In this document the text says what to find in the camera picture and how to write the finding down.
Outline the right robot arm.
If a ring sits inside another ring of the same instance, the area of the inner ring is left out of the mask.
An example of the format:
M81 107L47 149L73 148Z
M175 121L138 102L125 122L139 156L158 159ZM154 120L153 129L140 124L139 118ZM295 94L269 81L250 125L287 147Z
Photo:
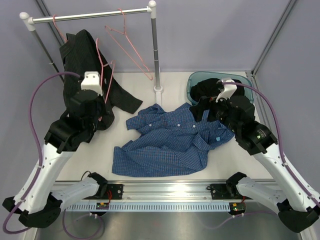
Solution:
M226 181L230 198L244 196L255 200L276 213L295 233L309 228L320 218L320 194L302 179L287 158L281 159L279 140L255 120L255 107L246 96L220 100L202 97L190 111L197 122L208 111L207 121L219 121L231 130L238 145L264 166L280 188L273 190L237 172Z

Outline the blue checked shirt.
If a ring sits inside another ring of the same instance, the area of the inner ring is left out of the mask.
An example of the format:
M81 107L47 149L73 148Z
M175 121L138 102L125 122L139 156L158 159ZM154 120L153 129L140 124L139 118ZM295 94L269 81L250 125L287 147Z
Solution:
M208 153L234 134L219 121L207 121L205 111L197 122L184 103L166 112L154 104L126 121L128 130L140 136L113 151L112 173L135 178L161 178L190 175L204 170Z

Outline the plain black shirt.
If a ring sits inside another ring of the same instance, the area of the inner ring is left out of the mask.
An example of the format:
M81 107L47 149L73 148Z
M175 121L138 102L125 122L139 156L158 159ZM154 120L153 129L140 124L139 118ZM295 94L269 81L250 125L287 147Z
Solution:
M201 97L210 97L210 101L215 101L217 96L221 93L220 89L224 88L219 85L218 78L208 78L206 80L198 82L195 86L190 89L190 97L199 102Z

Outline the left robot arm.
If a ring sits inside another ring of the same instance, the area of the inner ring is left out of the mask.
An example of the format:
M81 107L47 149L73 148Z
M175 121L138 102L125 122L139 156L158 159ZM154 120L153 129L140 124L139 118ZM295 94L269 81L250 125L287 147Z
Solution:
M18 220L26 229L47 228L78 201L88 197L101 200L107 195L108 181L96 172L64 190L52 190L80 144L90 143L105 111L102 95L80 90L71 97L71 104L60 119L50 125L27 182L16 196L7 197L2 203L11 214L19 215Z

